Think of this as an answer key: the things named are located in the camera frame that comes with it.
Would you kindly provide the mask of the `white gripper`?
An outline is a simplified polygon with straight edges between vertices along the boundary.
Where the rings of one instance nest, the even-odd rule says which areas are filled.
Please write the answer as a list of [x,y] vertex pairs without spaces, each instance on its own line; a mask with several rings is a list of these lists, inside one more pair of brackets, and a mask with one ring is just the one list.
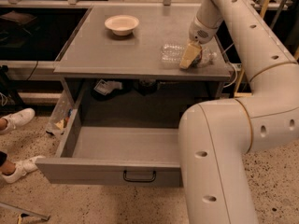
[[194,17],[189,27],[189,39],[192,42],[184,50],[179,67],[188,69],[192,62],[202,53],[202,46],[200,44],[209,42],[218,29],[217,20],[205,20]]

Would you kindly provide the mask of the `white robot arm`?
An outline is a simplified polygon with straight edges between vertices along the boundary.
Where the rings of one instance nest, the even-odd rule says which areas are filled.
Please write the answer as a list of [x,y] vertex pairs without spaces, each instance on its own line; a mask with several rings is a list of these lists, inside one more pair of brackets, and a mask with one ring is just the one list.
[[190,224],[258,224],[242,156],[298,136],[299,64],[249,0],[206,0],[191,25],[214,33],[224,21],[252,95],[188,108],[178,126]]

